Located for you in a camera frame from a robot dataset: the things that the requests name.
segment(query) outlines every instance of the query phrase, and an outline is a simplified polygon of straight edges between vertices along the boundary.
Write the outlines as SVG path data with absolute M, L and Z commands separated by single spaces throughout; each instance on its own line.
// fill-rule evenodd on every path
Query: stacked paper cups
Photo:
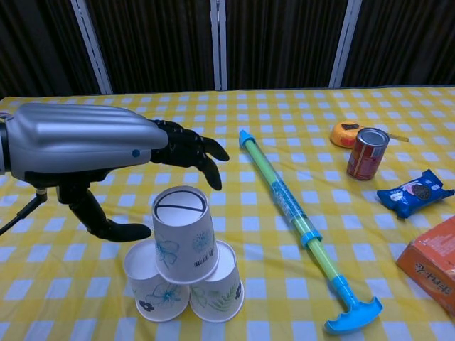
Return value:
M 215 239 L 207 197 L 189 186 L 169 188 L 152 211 L 155 240 L 134 245 L 124 260 L 139 312 L 163 322 L 189 301 L 205 321 L 233 318 L 243 304 L 243 284 L 234 250 Z

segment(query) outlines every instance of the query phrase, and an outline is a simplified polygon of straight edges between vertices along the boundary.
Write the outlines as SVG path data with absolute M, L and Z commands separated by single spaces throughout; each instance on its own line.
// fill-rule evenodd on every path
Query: paper cup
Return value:
M 152 216 L 158 272 L 181 285 L 209 277 L 218 249 L 207 197 L 190 186 L 169 188 L 156 197 Z
M 217 241 L 220 260 L 215 272 L 205 281 L 193 284 L 190 306 L 207 322 L 226 322 L 240 311 L 244 290 L 237 269 L 235 252 L 228 244 Z
M 134 245 L 125 256 L 123 269 L 136 298 L 137 310 L 147 320 L 164 322 L 179 316 L 188 305 L 189 287 L 169 283 L 155 265 L 155 241 Z

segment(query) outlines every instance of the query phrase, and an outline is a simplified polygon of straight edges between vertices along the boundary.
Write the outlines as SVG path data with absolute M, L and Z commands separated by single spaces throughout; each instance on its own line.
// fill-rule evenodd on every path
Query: table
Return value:
M 216 138 L 230 154 L 218 163 L 224 187 L 212 190 L 195 168 L 154 165 L 111 172 L 91 187 L 108 216 L 151 224 L 153 198 L 183 183 L 210 199 L 218 239 L 237 253 L 245 304 L 226 324 L 200 321 L 188 307 L 155 324 L 136 311 L 122 259 L 133 243 L 113 244 L 85 231 L 54 189 L 45 205 L 0 237 L 0 339 L 3 340 L 455 340 L 440 306 L 395 265 L 406 244 L 455 212 L 455 199 L 398 220 L 377 202 L 431 168 L 455 187 L 455 87 L 231 91 L 96 97 L 7 97 L 0 112 L 24 102 L 107 104 L 148 118 L 176 121 Z M 346 175 L 349 151 L 328 139 L 343 119 L 410 138 L 391 140 L 370 181 Z M 238 146 L 250 131 L 323 235 L 359 299 L 376 295 L 380 318 L 361 332 L 330 337 L 323 323 L 342 307 Z M 5 224 L 34 195 L 31 186 L 0 177 Z

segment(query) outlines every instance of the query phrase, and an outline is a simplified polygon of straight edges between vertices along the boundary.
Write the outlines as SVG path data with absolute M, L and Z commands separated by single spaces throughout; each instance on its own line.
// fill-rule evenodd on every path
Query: blue snack bag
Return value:
M 418 179 L 391 190 L 376 192 L 381 203 L 394 210 L 399 218 L 408 218 L 414 212 L 437 201 L 454 195 L 455 190 L 443 190 L 443 183 L 429 169 Z

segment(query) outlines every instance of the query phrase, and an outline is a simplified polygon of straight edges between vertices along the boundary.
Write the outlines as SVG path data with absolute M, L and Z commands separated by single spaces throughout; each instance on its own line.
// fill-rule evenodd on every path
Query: black cable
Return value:
M 5 226 L 0 229 L 0 236 L 11 229 L 19 220 L 27 217 L 30 213 L 32 213 L 39 205 L 45 202 L 48 199 L 47 190 L 44 188 L 37 188 L 36 189 L 36 196 L 19 212 L 17 212 L 16 216 L 11 219 Z

